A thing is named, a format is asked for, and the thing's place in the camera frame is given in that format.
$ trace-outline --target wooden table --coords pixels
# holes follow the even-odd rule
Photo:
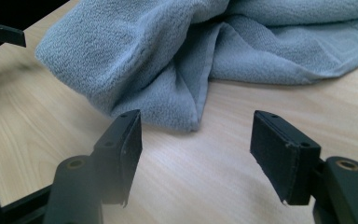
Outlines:
[[[0,201],[51,184],[66,158],[89,155],[111,124],[34,58],[70,1],[25,31],[28,47],[0,47]],[[280,203],[249,152],[254,111],[282,116],[323,147],[358,161],[358,69],[311,86],[210,82],[200,130],[143,126],[144,152],[129,204],[105,223],[313,223],[309,206]]]

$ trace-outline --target towel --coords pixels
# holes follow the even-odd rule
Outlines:
[[[35,57],[107,116],[196,131],[210,78],[305,85],[358,67],[358,0],[80,0]]]

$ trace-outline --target terry cloth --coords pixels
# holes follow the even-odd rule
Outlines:
[[[208,78],[301,85],[358,67],[358,0],[80,0],[35,56],[112,118],[196,131]]]

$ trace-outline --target light wood surface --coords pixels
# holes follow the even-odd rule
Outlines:
[[[57,165],[89,155],[112,120],[34,58],[70,1],[26,30],[26,49],[0,47],[0,201],[51,184]],[[144,151],[129,204],[105,223],[313,223],[309,206],[285,206],[249,152],[253,113],[290,121],[323,147],[322,159],[358,161],[358,69],[311,86],[210,82],[200,130],[143,126]]]

